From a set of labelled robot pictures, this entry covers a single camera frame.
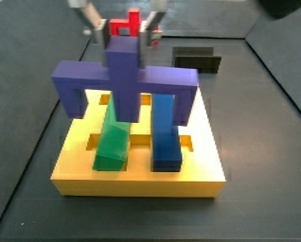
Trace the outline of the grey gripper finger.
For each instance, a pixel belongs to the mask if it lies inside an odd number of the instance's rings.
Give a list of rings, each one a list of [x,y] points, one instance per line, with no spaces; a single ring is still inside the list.
[[[139,67],[146,67],[146,55],[147,49],[151,46],[151,42],[157,41],[161,36],[158,27],[162,18],[167,12],[169,0],[150,0],[150,15],[139,26]]]
[[[102,18],[100,13],[90,0],[82,0],[82,13],[94,26],[94,36],[102,49],[103,66],[107,66],[104,51],[108,44],[108,30],[106,19]]]

